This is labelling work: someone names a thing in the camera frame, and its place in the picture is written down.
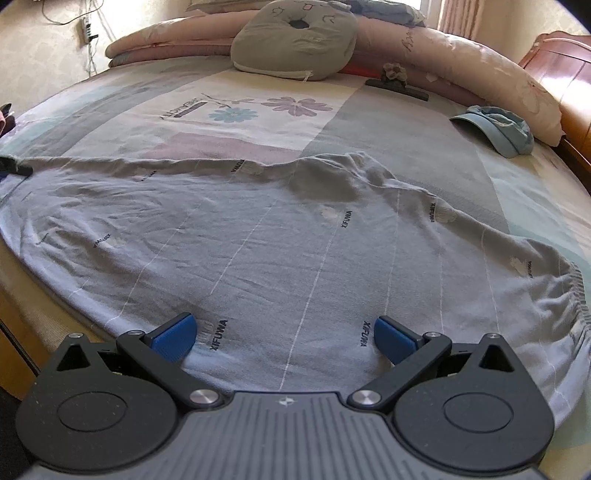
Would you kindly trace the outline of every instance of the metal pivot screw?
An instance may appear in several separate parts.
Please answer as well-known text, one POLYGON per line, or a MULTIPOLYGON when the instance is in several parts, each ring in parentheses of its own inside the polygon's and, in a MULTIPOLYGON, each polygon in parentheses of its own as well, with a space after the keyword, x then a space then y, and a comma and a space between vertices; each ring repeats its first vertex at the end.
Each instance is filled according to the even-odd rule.
POLYGON ((197 405, 211 405, 219 400, 220 394, 213 390, 202 388, 191 392, 189 398, 197 405))
POLYGON ((379 401, 382 399, 382 396, 373 390, 357 390, 357 392, 353 393, 351 398, 357 405, 365 405, 370 407, 379 403, 379 401))

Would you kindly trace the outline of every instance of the blue flower print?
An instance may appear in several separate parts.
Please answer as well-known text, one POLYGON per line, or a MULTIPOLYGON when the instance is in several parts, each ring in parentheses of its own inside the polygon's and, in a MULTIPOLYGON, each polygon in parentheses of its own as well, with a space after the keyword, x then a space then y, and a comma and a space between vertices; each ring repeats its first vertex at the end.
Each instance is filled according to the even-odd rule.
POLYGON ((252 120, 256 118, 258 113, 249 108, 225 108, 224 110, 215 110, 214 113, 209 114, 209 118, 216 122, 224 122, 232 124, 234 122, 243 122, 244 120, 252 120))

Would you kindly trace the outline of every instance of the blue gripper pad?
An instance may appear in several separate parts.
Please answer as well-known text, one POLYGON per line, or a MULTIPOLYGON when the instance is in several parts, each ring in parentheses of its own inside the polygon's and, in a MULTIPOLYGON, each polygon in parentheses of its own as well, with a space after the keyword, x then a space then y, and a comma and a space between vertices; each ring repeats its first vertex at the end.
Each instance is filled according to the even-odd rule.
POLYGON ((196 337, 197 321, 184 312, 147 333, 144 342, 169 362, 178 362, 189 353, 196 337))
POLYGON ((412 355, 424 343, 423 337, 386 316, 374 323, 374 342, 394 365, 412 355))

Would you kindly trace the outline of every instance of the power strip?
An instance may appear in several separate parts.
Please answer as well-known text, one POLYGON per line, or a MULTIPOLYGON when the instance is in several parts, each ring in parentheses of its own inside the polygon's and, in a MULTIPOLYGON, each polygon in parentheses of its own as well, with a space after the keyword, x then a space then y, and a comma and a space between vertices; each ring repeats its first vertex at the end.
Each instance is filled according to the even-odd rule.
POLYGON ((85 15, 84 17, 82 17, 80 19, 80 21, 82 22, 82 33, 84 35, 84 43, 85 44, 88 45, 95 38, 99 38, 98 35, 92 34, 92 30, 90 28, 90 15, 85 15))

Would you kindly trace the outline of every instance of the gray cushion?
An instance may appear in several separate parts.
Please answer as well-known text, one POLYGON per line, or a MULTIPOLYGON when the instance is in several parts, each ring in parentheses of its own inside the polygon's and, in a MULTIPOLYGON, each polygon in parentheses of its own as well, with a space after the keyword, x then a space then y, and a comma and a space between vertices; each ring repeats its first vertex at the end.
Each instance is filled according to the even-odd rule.
POLYGON ((275 0, 232 42, 234 66, 245 72, 322 80, 338 72, 355 48, 350 6, 319 0, 275 0))

